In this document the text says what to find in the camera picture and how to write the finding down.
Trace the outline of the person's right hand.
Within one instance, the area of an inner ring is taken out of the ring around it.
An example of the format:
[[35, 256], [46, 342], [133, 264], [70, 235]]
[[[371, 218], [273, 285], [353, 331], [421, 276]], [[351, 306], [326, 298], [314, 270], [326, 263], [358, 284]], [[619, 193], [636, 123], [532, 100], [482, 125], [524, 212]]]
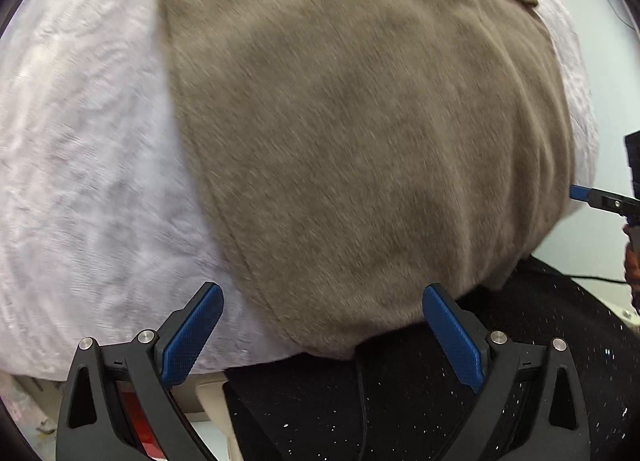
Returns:
[[639, 311], [639, 292], [640, 292], [640, 269], [639, 269], [639, 248], [634, 245], [632, 238], [639, 236], [638, 226], [626, 225], [623, 229], [625, 235], [629, 238], [626, 245], [624, 267], [625, 280], [631, 288], [631, 305], [636, 311]]

